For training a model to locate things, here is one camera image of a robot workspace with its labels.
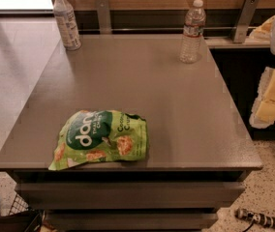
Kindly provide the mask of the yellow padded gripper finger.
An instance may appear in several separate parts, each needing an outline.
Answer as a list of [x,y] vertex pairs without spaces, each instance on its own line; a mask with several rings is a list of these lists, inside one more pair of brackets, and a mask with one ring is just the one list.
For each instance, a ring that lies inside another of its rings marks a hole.
[[250,33],[249,38],[253,40],[269,41],[274,19],[275,16],[267,19],[262,25],[260,25]]
[[260,77],[258,96],[251,109],[249,123],[265,129],[275,122],[275,69],[266,67]]

